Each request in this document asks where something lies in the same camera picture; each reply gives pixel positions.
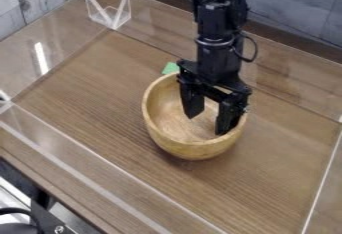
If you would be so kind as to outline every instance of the bowl rim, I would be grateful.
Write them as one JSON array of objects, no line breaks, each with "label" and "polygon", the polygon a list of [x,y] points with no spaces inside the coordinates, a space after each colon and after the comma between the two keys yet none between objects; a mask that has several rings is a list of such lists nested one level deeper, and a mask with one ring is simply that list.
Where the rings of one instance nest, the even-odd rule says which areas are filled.
[{"label": "bowl rim", "polygon": [[163,138],[169,139],[170,141],[173,141],[174,143],[178,143],[178,144],[186,144],[189,146],[201,146],[201,145],[210,145],[210,144],[217,144],[217,143],[221,143],[223,141],[227,141],[227,139],[230,139],[231,137],[234,137],[238,134],[242,127],[245,126],[249,113],[245,113],[242,115],[238,125],[230,130],[230,132],[227,134],[225,134],[225,135],[222,135],[222,136],[219,136],[214,139],[205,140],[205,141],[181,142],[181,141],[175,140],[174,138],[171,138],[170,136],[167,136],[167,134],[157,127],[155,122],[152,121],[148,110],[147,110],[147,101],[148,101],[148,98],[150,98],[150,94],[151,94],[151,91],[154,90],[157,84],[159,84],[166,79],[170,79],[173,76],[177,76],[177,75],[178,75],[178,72],[159,77],[150,84],[150,86],[147,87],[147,89],[144,91],[143,102],[142,102],[142,110],[143,110],[143,117],[144,117],[146,124],[147,123],[150,124],[150,128],[152,128],[154,132],[157,132]]}]

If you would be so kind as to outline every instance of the wooden table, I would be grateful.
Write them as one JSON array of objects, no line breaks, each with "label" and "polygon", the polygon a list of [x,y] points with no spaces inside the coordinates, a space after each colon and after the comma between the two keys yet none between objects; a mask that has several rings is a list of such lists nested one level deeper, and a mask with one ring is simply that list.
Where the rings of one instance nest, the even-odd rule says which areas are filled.
[{"label": "wooden table", "polygon": [[[166,63],[194,57],[191,14],[131,3],[119,32],[95,36],[91,26],[91,43],[14,99],[0,116],[2,157],[107,233],[301,232],[341,133],[341,66],[255,37],[261,55],[242,71],[255,88],[245,134],[221,157],[179,160],[148,137],[140,101]],[[76,9],[82,15],[82,0],[42,25]],[[84,36],[72,34],[78,45]],[[313,233],[341,227],[340,195],[334,206],[315,210]]]}]

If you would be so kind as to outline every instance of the green object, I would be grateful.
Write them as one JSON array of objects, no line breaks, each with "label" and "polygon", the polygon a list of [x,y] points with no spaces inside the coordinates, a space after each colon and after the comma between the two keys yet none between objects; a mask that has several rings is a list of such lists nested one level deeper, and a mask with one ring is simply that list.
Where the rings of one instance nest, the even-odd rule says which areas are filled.
[{"label": "green object", "polygon": [[169,62],[162,71],[162,74],[166,75],[166,74],[174,73],[174,72],[179,72],[179,67],[178,67],[177,63]]}]

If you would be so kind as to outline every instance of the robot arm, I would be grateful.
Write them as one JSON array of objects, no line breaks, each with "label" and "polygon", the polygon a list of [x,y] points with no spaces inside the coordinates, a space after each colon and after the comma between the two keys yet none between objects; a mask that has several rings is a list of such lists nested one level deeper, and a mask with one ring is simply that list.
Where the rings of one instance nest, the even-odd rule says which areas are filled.
[{"label": "robot arm", "polygon": [[[242,61],[251,62],[257,58],[258,47],[242,32],[249,12],[246,0],[191,1],[198,23],[198,60],[178,62],[183,109],[187,117],[194,118],[205,110],[205,97],[218,102],[215,133],[223,135],[246,112],[251,89],[241,80],[239,71]],[[246,38],[255,45],[251,59],[242,56]]]}]

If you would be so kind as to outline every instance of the wooden bowl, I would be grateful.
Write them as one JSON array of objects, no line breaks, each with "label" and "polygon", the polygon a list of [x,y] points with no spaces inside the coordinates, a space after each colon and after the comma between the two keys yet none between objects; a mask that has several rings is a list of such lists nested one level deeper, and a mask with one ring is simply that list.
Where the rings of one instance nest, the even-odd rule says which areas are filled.
[{"label": "wooden bowl", "polygon": [[194,119],[183,113],[177,74],[161,77],[147,88],[143,116],[151,138],[174,156],[201,160],[227,151],[241,136],[247,114],[238,126],[223,136],[215,135],[218,104],[206,99],[206,110]]}]

